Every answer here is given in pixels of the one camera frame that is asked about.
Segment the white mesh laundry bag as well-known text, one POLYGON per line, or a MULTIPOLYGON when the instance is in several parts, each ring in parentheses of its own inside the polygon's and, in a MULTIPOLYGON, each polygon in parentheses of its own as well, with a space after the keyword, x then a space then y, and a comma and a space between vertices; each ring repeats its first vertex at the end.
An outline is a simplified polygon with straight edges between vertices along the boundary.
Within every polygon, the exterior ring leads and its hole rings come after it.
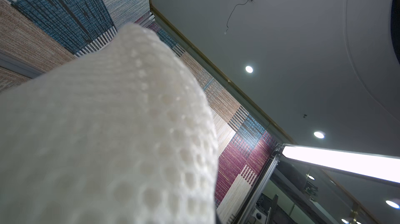
POLYGON ((203 89, 151 30, 1 94, 1 223, 214 224, 203 89))

